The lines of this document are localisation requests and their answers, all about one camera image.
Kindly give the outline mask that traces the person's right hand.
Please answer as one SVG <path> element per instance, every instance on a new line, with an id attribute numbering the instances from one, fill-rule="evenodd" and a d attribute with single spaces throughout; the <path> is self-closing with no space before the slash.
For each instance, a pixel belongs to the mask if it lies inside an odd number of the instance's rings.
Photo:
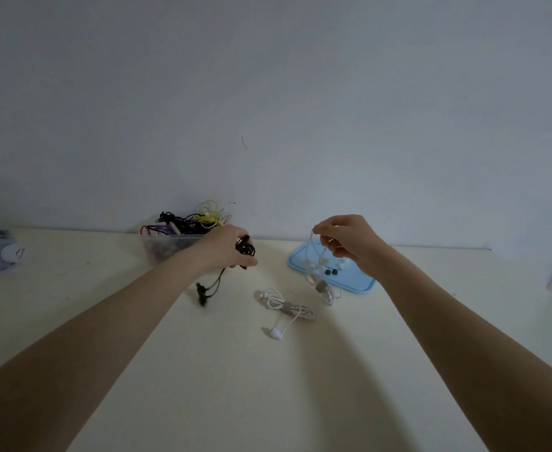
<path id="1" fill-rule="evenodd" d="M 316 224 L 312 232 L 339 234 L 340 248 L 328 248 L 337 258 L 349 258 L 362 272 L 378 279 L 383 261 L 391 252 L 390 246 L 359 214 L 335 215 Z"/>

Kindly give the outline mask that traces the person's left hand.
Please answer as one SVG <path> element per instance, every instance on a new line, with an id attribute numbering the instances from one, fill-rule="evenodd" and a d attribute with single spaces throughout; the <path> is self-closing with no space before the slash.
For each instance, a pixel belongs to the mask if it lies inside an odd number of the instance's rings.
<path id="1" fill-rule="evenodd" d="M 229 267 L 229 256 L 239 253 L 237 240 L 249 233 L 241 227 L 226 225 L 212 229 L 192 246 L 194 263 L 201 272 Z"/>

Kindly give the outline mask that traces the black wired earphones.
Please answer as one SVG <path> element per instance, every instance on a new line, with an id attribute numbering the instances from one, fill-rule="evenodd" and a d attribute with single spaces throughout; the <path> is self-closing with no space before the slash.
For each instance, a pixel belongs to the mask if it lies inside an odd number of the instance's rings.
<path id="1" fill-rule="evenodd" d="M 244 256 L 254 257 L 256 250 L 254 245 L 250 242 L 250 236 L 245 235 L 239 238 L 235 244 L 235 249 Z M 214 295 L 218 292 L 221 284 L 221 278 L 225 273 L 226 268 L 223 268 L 217 278 L 209 285 L 204 286 L 200 282 L 196 282 L 196 294 L 198 304 L 204 308 L 207 306 L 209 299 L 213 298 Z"/>

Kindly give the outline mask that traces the white wired earphones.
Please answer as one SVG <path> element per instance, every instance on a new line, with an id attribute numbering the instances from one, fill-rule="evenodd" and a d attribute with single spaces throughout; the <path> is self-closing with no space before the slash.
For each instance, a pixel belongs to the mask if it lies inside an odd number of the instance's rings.
<path id="1" fill-rule="evenodd" d="M 321 246 L 321 249 L 318 249 L 317 243 L 319 243 L 319 239 L 316 239 L 316 237 L 316 233 L 310 232 L 305 244 L 303 255 L 305 277 L 319 293 L 325 304 L 332 306 L 335 300 L 341 298 L 342 289 L 332 286 L 325 280 L 326 276 L 328 276 L 326 274 L 328 268 L 327 247 Z"/>

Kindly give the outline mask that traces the person's right forearm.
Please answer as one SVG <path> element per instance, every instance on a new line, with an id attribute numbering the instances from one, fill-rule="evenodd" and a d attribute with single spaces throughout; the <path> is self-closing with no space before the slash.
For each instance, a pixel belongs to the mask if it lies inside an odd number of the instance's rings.
<path id="1" fill-rule="evenodd" d="M 390 246 L 355 261 L 385 289 L 490 452 L 552 452 L 552 367 Z"/>

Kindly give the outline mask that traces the person's left forearm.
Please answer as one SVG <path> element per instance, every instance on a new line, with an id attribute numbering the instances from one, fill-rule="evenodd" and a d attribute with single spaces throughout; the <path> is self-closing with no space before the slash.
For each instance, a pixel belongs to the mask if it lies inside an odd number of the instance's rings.
<path id="1" fill-rule="evenodd" d="M 0 366 L 0 452 L 65 452 L 175 300 L 211 269 L 178 252 Z"/>

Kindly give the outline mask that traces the light blue plastic lid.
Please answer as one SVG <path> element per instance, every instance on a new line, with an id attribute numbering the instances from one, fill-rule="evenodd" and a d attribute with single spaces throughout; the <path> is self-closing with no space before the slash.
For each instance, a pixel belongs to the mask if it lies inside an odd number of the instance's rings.
<path id="1" fill-rule="evenodd" d="M 302 273 L 305 273 L 303 265 L 305 244 L 306 242 L 293 250 L 287 258 L 287 265 L 291 269 Z M 320 242 L 317 243 L 318 249 L 321 249 L 321 246 Z M 337 264 L 342 258 L 335 257 L 329 249 L 326 251 L 326 256 L 328 258 L 328 269 L 337 269 Z M 339 287 L 355 295 L 368 293 L 377 283 L 375 279 L 362 272 L 352 260 L 350 260 L 349 265 L 344 270 L 339 270 L 338 275 L 326 276 L 325 280 L 332 286 Z"/>

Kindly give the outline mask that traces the white bundled earphones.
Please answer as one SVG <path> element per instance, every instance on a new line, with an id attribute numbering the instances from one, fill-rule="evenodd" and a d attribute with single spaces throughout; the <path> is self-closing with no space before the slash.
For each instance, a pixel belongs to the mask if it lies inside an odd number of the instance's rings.
<path id="1" fill-rule="evenodd" d="M 275 341 L 282 341 L 285 338 L 286 332 L 292 326 L 292 324 L 304 321 L 314 321 L 316 319 L 316 313 L 305 305 L 300 305 L 291 302 L 285 295 L 281 294 L 275 288 L 267 288 L 264 290 L 256 291 L 256 297 L 259 303 L 264 308 L 270 311 L 275 311 L 281 316 L 288 317 L 288 321 L 280 326 L 280 319 L 275 321 L 274 326 L 267 332 L 268 336 Z"/>

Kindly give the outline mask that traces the clear plastic box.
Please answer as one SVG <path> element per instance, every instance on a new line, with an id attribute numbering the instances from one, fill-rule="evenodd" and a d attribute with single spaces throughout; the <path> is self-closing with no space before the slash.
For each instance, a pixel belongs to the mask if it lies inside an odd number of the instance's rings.
<path id="1" fill-rule="evenodd" d="M 139 230 L 146 258 L 152 266 L 156 266 L 174 256 L 177 252 L 193 246 L 202 238 L 202 234 L 168 234 L 157 232 L 143 226 Z"/>

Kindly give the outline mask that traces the white round ball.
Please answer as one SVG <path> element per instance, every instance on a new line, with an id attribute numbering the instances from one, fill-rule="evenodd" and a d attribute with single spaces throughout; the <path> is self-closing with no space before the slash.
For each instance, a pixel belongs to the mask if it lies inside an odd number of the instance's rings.
<path id="1" fill-rule="evenodd" d="M 9 265 L 21 263 L 25 255 L 25 246 L 20 243 L 11 243 L 0 250 L 1 260 Z"/>

